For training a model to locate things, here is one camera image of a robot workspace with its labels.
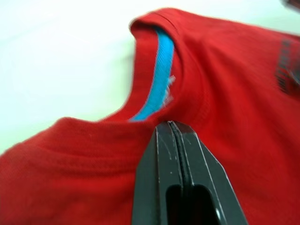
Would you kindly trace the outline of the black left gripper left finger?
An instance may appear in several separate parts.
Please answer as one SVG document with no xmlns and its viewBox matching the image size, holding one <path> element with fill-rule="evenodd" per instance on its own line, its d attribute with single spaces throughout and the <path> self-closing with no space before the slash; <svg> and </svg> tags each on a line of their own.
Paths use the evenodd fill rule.
<svg viewBox="0 0 300 225">
<path fill-rule="evenodd" d="M 169 123 L 156 126 L 135 176 L 133 225 L 179 224 L 181 175 Z"/>
</svg>

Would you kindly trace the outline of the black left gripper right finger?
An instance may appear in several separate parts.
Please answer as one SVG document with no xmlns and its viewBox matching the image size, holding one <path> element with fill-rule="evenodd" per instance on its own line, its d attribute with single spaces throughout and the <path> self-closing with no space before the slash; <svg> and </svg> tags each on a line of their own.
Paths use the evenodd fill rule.
<svg viewBox="0 0 300 225">
<path fill-rule="evenodd" d="M 183 179 L 180 225 L 239 225 L 241 205 L 224 167 L 182 123 L 170 127 L 178 144 Z"/>
</svg>

